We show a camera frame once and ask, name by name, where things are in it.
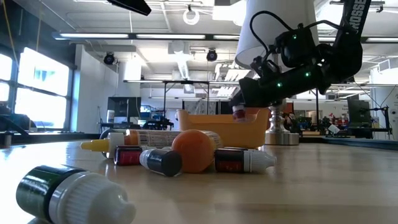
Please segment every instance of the wooden tabletop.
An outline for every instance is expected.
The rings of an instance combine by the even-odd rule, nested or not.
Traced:
[[[38,224],[15,200],[31,168],[68,164],[124,186],[137,207],[133,223],[397,223],[398,152],[328,144],[267,147],[277,156],[266,175],[183,174],[116,167],[78,142],[0,150],[0,223]]]

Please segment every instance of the yellow bottle cap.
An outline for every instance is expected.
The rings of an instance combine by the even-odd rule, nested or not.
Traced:
[[[92,140],[91,142],[82,142],[80,144],[80,148],[85,150],[91,150],[93,152],[108,152],[109,140],[100,139],[100,140]]]

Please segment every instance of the plastic bin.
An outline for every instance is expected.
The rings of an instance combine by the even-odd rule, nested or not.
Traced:
[[[185,110],[177,110],[177,116],[181,131],[213,131],[220,135],[226,147],[256,148],[266,142],[268,109],[247,114],[245,123],[235,122],[232,115],[190,115]]]

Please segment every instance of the white bottle cap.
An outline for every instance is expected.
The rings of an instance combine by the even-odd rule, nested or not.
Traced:
[[[154,149],[149,149],[149,150],[145,150],[144,152],[141,153],[141,155],[139,155],[139,163],[145,167],[146,169],[148,168],[148,157],[150,155],[150,153],[153,151]]]
[[[268,167],[274,166],[276,157],[268,155],[266,152],[250,151],[251,172],[264,173]]]
[[[244,110],[244,106],[243,105],[238,105],[238,106],[233,106],[232,107],[232,111],[239,111],[239,110]]]
[[[136,208],[120,185],[99,174],[80,172],[57,187],[49,214],[56,224],[130,224]]]
[[[108,159],[113,159],[114,158],[114,150],[116,149],[116,146],[124,145],[124,134],[123,133],[109,133],[108,139],[109,139],[109,148],[108,148],[108,152],[106,153],[106,157]]]

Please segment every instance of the red paint bottle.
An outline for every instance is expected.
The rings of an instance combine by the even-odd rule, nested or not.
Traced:
[[[215,151],[217,172],[263,173],[274,166],[276,158],[265,152],[242,149],[218,149]]]
[[[243,105],[233,106],[233,118],[236,122],[246,122],[246,111]]]
[[[149,146],[116,146],[113,161],[117,166],[139,165],[139,156],[148,149],[156,149]]]

